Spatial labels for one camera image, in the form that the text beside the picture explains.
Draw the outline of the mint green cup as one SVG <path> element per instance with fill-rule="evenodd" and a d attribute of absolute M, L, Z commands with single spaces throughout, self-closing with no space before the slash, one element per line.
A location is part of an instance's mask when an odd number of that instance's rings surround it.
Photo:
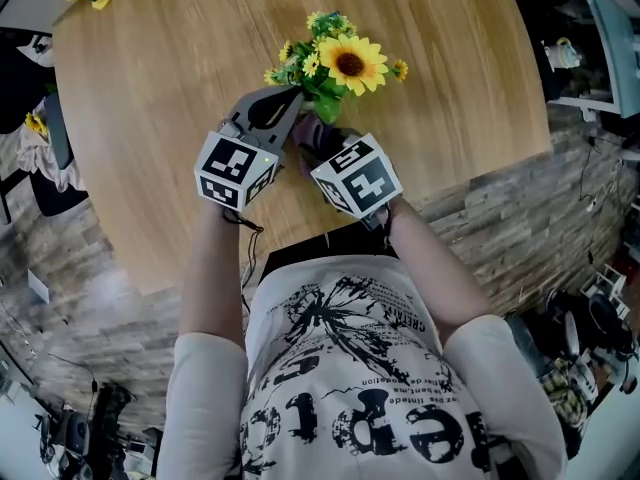
<path fill-rule="evenodd" d="M 575 69 L 581 66 L 582 56 L 566 37 L 559 38 L 555 44 L 544 47 L 552 72 Z"/>

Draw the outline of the person's white printed t-shirt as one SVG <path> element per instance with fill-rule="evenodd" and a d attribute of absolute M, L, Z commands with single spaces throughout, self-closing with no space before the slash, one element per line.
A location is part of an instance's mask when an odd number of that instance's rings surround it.
<path fill-rule="evenodd" d="M 246 342 L 175 344 L 158 480 L 562 480 L 558 418 L 506 321 L 441 341 L 402 264 L 270 273 Z"/>

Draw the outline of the sunflower bouquet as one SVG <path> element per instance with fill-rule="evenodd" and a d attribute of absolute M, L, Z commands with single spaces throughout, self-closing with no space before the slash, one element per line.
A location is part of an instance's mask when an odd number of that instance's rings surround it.
<path fill-rule="evenodd" d="M 404 81 L 408 64 L 390 62 L 382 46 L 360 36 L 356 25 L 338 11 L 313 12 L 306 19 L 308 40 L 286 41 L 279 65 L 267 70 L 270 86 L 302 89 L 306 108 L 325 124 L 333 124 L 346 97 L 360 97 L 386 85 L 389 77 Z"/>

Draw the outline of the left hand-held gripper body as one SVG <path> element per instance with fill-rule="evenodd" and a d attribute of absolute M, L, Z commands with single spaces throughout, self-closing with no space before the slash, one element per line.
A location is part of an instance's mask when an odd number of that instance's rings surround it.
<path fill-rule="evenodd" d="M 198 194 L 243 211 L 274 180 L 281 164 L 286 127 L 259 129 L 238 115 L 207 135 L 196 160 Z"/>

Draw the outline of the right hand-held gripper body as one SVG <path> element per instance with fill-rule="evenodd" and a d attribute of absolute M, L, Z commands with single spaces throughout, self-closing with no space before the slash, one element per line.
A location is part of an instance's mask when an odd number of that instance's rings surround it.
<path fill-rule="evenodd" d="M 309 172 L 325 202 L 374 231 L 376 213 L 403 192 L 391 160 L 370 133 L 328 138 L 309 150 Z"/>

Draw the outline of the black swivel chair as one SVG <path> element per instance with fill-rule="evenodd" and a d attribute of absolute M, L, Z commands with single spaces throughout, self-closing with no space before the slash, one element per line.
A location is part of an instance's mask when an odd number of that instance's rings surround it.
<path fill-rule="evenodd" d="M 74 153 L 62 115 L 54 68 L 44 55 L 52 51 L 52 36 L 47 33 L 0 27 L 0 136 L 25 126 L 26 114 L 37 114 L 48 127 L 49 143 L 61 169 L 66 168 Z M 53 182 L 40 172 L 34 174 L 16 169 L 7 177 L 0 176 L 0 222 L 11 222 L 7 195 L 23 180 L 29 180 L 37 206 L 46 217 L 62 214 L 89 197 L 87 190 L 69 187 L 60 193 Z"/>

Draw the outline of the white paper sheet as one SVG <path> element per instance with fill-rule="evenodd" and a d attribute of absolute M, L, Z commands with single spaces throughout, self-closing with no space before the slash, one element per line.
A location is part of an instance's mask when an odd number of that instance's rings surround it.
<path fill-rule="evenodd" d="M 47 285 L 36 274 L 28 269 L 27 282 L 29 288 L 46 304 L 50 303 L 50 291 Z"/>

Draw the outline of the person's right forearm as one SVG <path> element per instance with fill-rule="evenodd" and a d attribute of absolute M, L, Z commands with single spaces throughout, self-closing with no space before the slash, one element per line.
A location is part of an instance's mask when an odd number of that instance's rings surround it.
<path fill-rule="evenodd" d="M 471 320 L 491 312 L 489 299 L 464 263 L 404 198 L 391 200 L 389 239 L 445 343 Z"/>

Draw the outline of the pale pink garment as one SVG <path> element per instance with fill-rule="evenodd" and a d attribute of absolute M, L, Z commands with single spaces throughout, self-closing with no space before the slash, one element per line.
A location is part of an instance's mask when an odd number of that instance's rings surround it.
<path fill-rule="evenodd" d="M 66 168 L 61 169 L 52 146 L 39 134 L 22 126 L 19 129 L 19 137 L 16 161 L 21 170 L 31 174 L 40 172 L 47 180 L 54 183 L 60 193 L 69 187 L 78 191 L 86 190 L 76 160 L 72 160 Z"/>

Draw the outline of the purple cloth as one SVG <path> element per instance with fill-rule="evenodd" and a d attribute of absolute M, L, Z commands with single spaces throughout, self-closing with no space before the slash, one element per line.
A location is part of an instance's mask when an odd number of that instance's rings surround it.
<path fill-rule="evenodd" d="M 342 130 L 324 123 L 316 114 L 305 114 L 292 129 L 294 144 L 320 158 L 330 158 L 343 149 Z"/>

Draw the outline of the person's left forearm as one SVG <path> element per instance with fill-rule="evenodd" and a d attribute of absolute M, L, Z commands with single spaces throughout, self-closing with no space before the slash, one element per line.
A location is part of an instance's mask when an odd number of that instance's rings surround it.
<path fill-rule="evenodd" d="M 183 283 L 181 335 L 204 333 L 245 346 L 239 229 L 222 206 L 206 206 Z"/>

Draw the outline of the white desk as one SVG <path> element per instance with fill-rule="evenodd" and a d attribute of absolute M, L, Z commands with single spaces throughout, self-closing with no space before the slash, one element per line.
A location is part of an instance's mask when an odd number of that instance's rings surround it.
<path fill-rule="evenodd" d="M 558 10 L 570 19 L 569 57 L 581 64 L 556 68 L 561 90 L 551 102 L 586 115 L 640 115 L 640 0 L 569 0 Z"/>

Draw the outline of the small yellow sunflower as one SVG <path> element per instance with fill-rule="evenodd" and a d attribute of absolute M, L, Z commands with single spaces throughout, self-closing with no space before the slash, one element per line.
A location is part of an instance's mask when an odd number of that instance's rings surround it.
<path fill-rule="evenodd" d="M 39 115 L 31 112 L 27 113 L 24 123 L 28 129 L 37 133 L 41 137 L 46 138 L 48 136 L 48 127 Z"/>

